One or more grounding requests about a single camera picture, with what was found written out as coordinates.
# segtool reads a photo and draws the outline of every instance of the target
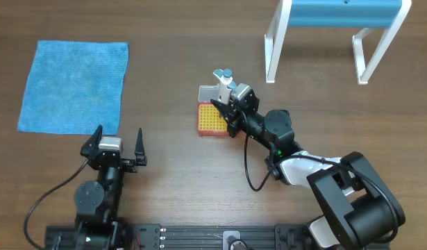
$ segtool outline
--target white bracket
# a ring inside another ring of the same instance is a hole
[[[403,0],[399,13],[392,22],[391,27],[385,29],[377,49],[375,50],[375,53],[367,67],[365,65],[365,56],[363,54],[362,39],[372,31],[372,28],[364,28],[352,37],[358,84],[367,84],[367,81],[379,64],[396,33],[399,31],[404,19],[408,15],[411,5],[411,0]],[[292,0],[280,0],[274,17],[272,18],[269,28],[265,34],[266,83],[275,83],[276,70],[279,64],[281,49],[283,48],[291,9]]]

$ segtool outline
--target blue cap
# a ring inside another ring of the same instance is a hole
[[[231,69],[225,69],[224,70],[224,77],[232,77],[232,70]]]

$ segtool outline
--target black cable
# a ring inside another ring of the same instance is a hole
[[[269,176],[270,176],[271,171],[273,170],[273,168],[276,168],[277,166],[279,166],[282,161],[279,161],[275,166],[273,166],[273,167],[271,167],[269,169],[269,171],[267,172],[266,176],[264,177],[264,180],[262,181],[262,183],[261,183],[261,185],[260,185],[259,188],[254,188],[254,186],[252,185],[252,182],[250,181],[249,171],[248,171],[248,167],[247,167],[247,142],[249,141],[249,125],[247,123],[247,117],[244,114],[244,111],[241,112],[241,115],[243,116],[244,121],[246,123],[246,141],[244,143],[244,171],[246,172],[246,178],[247,178],[247,182],[249,183],[250,188],[253,191],[258,192],[258,191],[260,191],[262,189],[262,187],[266,183],[266,181],[269,178]],[[396,237],[396,235],[399,232],[399,218],[398,218],[398,216],[396,214],[395,208],[392,205],[392,203],[389,200],[389,198],[386,196],[386,194],[370,178],[368,178],[364,174],[360,173],[359,171],[357,171],[357,170],[355,170],[355,169],[353,169],[351,167],[348,167],[348,166],[343,165],[343,164],[338,163],[338,162],[333,162],[333,161],[325,160],[324,158],[318,159],[318,158],[315,158],[315,157],[312,157],[312,156],[293,155],[293,156],[285,157],[283,160],[293,159],[293,158],[304,158],[304,159],[313,160],[313,161],[316,161],[316,162],[319,162],[319,163],[330,164],[330,165],[333,165],[333,166],[345,169],[346,171],[355,174],[355,176],[357,176],[357,177],[365,180],[368,184],[370,184],[382,196],[382,198],[384,198],[384,200],[386,201],[387,207],[391,211],[392,217],[393,217],[394,229],[392,230],[391,235],[389,237],[387,237],[386,239],[384,239],[384,240],[377,241],[376,243],[380,243],[380,244],[389,243],[389,242],[391,242]]]
[[[49,190],[48,192],[44,193],[44,195],[42,195],[35,203],[34,205],[31,207],[31,209],[28,211],[28,214],[25,217],[25,222],[24,222],[24,234],[25,234],[25,238],[26,240],[28,240],[33,247],[35,247],[36,249],[39,250],[45,250],[45,248],[39,246],[38,244],[36,244],[30,237],[30,235],[28,234],[28,220],[30,219],[31,214],[33,213],[34,209],[37,207],[37,205],[39,205],[39,203],[45,199],[45,197],[49,196],[52,192],[58,190],[59,188],[61,188],[62,186],[66,185],[68,182],[70,182],[72,179],[74,179],[74,177],[76,177],[83,169],[84,167],[87,165],[88,163],[88,159],[86,159],[82,166],[79,167],[79,169],[77,169],[76,173],[74,173],[71,177],[69,177],[66,181],[62,182],[61,184],[53,187],[51,190]]]

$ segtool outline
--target blue towel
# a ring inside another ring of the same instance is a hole
[[[116,135],[127,64],[125,42],[39,41],[17,130]]]

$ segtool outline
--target wooden tabletop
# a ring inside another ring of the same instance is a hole
[[[44,192],[83,162],[87,135],[17,132],[26,78],[38,40],[128,42],[130,60],[118,136],[133,156],[142,127],[149,159],[127,174],[120,215],[135,223],[260,225],[304,223],[321,215],[310,190],[269,180],[252,192],[243,166],[244,136],[199,137],[200,85],[231,68],[260,98],[260,112],[290,111],[296,140],[310,153],[362,152],[406,214],[394,250],[427,249],[427,0],[415,1],[368,85],[355,76],[352,28],[290,28],[276,82],[265,83],[264,34],[277,0],[0,0],[0,249],[32,249],[22,224]],[[370,56],[380,33],[366,37]],[[249,144],[253,182],[267,150]],[[89,167],[46,198],[31,217],[73,224],[74,192]]]

